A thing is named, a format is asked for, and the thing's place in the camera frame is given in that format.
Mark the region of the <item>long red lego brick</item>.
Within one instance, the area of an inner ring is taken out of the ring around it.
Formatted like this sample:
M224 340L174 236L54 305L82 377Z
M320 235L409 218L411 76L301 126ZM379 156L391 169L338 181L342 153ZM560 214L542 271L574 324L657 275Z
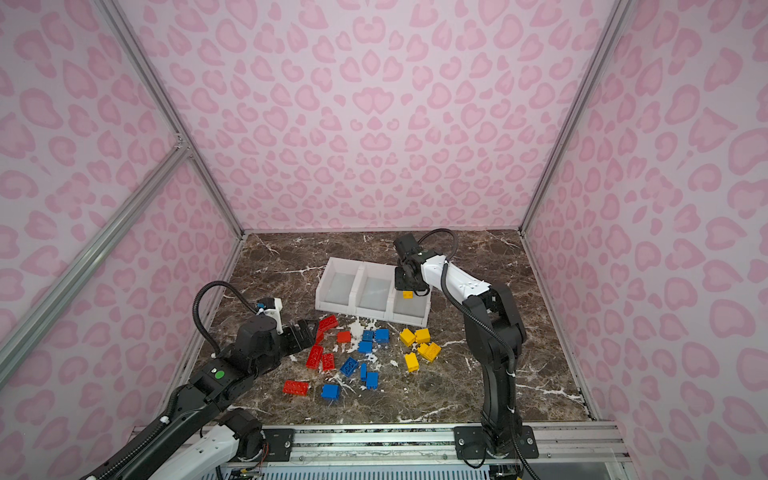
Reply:
M325 333L328 330L336 328L337 326L338 326L338 319L335 315L329 315L323 318L322 320L320 320L317 324L319 333Z

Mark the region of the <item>red lego brick hollow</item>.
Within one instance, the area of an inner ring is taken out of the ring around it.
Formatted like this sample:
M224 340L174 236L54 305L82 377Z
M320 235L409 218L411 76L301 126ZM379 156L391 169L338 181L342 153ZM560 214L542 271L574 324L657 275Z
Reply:
M321 369L323 372L332 371L336 368L335 356L333 353L324 353L321 356Z

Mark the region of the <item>blue lego brick diagonal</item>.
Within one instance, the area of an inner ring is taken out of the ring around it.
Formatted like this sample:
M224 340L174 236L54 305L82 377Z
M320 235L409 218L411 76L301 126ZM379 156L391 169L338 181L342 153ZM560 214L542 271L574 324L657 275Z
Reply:
M349 357L342 364L340 372L346 377L351 377L357 370L358 366L359 362L356 359Z

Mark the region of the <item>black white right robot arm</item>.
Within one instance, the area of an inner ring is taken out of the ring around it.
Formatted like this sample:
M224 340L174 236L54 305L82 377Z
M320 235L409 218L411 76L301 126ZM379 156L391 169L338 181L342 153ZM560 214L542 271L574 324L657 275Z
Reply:
M419 249L399 255L395 288L437 289L462 314L466 343L481 366L485 449L494 456L511 452L522 436L516 370L527 332L510 289L474 278L444 255Z

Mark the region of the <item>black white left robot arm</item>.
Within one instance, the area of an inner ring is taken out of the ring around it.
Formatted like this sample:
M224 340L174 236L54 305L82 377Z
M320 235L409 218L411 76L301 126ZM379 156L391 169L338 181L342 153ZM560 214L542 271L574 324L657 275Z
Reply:
M195 478L233 460L265 459L262 423L230 406L283 358L314 346L318 323L300 320L281 332L265 314L240 327L234 343L171 393L166 407L87 479Z

